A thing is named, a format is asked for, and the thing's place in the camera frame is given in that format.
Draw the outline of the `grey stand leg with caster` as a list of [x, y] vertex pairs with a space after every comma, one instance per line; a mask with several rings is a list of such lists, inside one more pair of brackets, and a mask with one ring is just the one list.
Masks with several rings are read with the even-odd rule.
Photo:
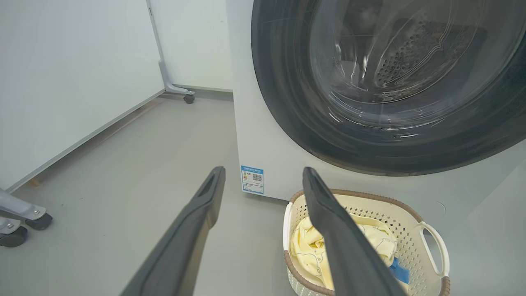
[[162, 79], [163, 79], [163, 84], [164, 84], [165, 91], [167, 93], [173, 94], [173, 95], [183, 95], [183, 99], [184, 99], [184, 101], [186, 103], [193, 104], [194, 101], [195, 101], [195, 92], [192, 91], [192, 90], [188, 90], [186, 88], [177, 87], [171, 82], [171, 79], [170, 79], [170, 76], [169, 76], [169, 73], [168, 73], [168, 69], [167, 69], [167, 66], [166, 66], [166, 63], [165, 63], [165, 56], [164, 56], [164, 53], [163, 53], [163, 49], [162, 49], [162, 46], [160, 44], [160, 38], [159, 38], [159, 34], [158, 34], [156, 22], [155, 22], [155, 17], [153, 15], [153, 11], [152, 11], [152, 2], [151, 2], [151, 0], [146, 0], [146, 5], [147, 5], [148, 14], [150, 16], [150, 22], [151, 22], [151, 25], [152, 25], [155, 41], [156, 41], [158, 52], [159, 52], [160, 59], [159, 59], [158, 64], [159, 64], [160, 73], [161, 73], [161, 76], [162, 76]]
[[0, 247], [18, 247], [28, 238], [28, 230], [19, 220], [0, 217]]
[[34, 230], [47, 229], [53, 217], [41, 206], [23, 201], [0, 188], [0, 213], [8, 213], [10, 217], [21, 218]]

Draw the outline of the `yellow garment with blue patches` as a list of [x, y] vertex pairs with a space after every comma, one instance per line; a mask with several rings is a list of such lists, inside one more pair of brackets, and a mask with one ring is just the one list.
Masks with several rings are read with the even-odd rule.
[[295, 227], [289, 251], [304, 278], [320, 287], [334, 289], [325, 240], [313, 226], [310, 217], [303, 218]]
[[398, 283], [404, 290], [409, 290], [410, 272], [399, 264], [397, 257], [399, 243], [390, 228], [374, 218], [355, 214], [351, 214], [351, 217]]

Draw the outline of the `blue energy label sticker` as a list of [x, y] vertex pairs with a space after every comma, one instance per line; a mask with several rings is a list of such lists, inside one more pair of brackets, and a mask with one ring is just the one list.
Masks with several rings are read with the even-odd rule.
[[264, 170], [240, 166], [242, 190], [251, 194], [264, 194]]

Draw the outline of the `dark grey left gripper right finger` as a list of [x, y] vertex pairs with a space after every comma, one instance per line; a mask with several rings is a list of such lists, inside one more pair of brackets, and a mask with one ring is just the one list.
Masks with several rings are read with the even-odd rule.
[[335, 296], [406, 296], [314, 168], [304, 168], [302, 185], [310, 220], [325, 240]]

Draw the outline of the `dark round glass washer door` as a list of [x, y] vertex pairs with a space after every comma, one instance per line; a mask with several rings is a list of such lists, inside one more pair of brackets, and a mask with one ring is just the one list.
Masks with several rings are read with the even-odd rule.
[[422, 176], [526, 140], [526, 0], [254, 0], [270, 113], [346, 170]]

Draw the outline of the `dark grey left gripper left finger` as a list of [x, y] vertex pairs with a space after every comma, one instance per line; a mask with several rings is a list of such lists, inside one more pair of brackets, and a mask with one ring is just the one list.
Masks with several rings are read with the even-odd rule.
[[225, 167], [210, 171], [121, 296], [193, 295], [205, 242], [218, 220], [225, 180]]

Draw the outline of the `cream perforated laundry basket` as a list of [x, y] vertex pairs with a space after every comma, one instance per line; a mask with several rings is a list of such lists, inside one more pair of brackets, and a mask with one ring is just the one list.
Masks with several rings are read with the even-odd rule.
[[[395, 257], [409, 271], [408, 296], [451, 296], [450, 261], [445, 242], [438, 232], [410, 206], [401, 201], [363, 192], [333, 189], [340, 205], [355, 217], [373, 218], [389, 227], [398, 241]], [[303, 190], [289, 201], [282, 231], [288, 280], [297, 296], [334, 296], [321, 281], [300, 267], [293, 258], [294, 227], [309, 216]]]

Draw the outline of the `white front-load washing machine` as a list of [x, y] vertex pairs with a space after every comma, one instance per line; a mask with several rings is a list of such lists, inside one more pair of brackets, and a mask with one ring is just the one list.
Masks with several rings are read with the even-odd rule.
[[526, 140], [467, 166], [422, 176], [374, 176], [321, 160], [292, 140], [263, 99], [251, 49], [254, 0], [226, 0], [241, 166], [264, 170], [264, 196], [285, 199], [310, 166], [331, 188], [404, 202], [443, 236], [453, 260], [526, 261]]

